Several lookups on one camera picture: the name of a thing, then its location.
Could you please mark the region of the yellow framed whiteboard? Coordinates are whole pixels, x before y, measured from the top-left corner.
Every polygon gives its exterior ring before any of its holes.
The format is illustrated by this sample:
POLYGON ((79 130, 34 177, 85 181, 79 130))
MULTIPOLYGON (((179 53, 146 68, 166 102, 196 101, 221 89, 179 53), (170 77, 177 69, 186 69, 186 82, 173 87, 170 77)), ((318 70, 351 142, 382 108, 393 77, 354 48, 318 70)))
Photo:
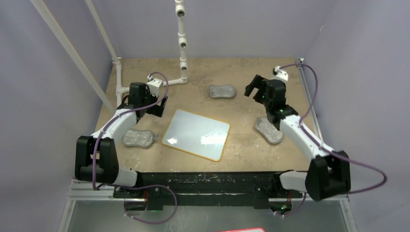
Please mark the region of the yellow framed whiteboard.
POLYGON ((219 162, 231 124, 177 109, 161 144, 207 160, 219 162))

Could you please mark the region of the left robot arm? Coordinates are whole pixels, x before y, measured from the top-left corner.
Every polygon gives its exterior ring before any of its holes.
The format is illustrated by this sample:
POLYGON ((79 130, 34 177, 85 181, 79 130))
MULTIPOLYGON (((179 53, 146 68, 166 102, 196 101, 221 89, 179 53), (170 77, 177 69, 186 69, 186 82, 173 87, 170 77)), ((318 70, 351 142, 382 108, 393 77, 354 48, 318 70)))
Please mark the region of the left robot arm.
POLYGON ((147 83, 131 83, 129 94, 122 99, 114 116, 92 135, 77 139, 74 171, 77 180, 123 186, 133 198, 144 193, 141 173, 119 166, 116 144, 144 114, 162 117, 167 101, 167 96, 159 96, 162 83, 157 78, 147 83))

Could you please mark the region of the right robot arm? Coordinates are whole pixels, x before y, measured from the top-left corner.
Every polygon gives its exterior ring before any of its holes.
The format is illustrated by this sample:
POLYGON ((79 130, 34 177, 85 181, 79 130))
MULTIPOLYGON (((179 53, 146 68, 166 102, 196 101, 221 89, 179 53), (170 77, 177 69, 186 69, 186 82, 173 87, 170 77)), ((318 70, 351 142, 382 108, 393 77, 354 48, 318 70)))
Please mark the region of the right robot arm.
POLYGON ((282 197, 296 190, 307 193, 315 201, 348 193, 351 189, 348 155, 318 142, 298 112, 286 103, 285 83, 256 75, 246 86, 244 95, 248 97, 255 88, 258 91, 253 99, 265 107, 268 122, 290 138, 310 162, 305 172, 286 170, 276 174, 272 192, 282 197))

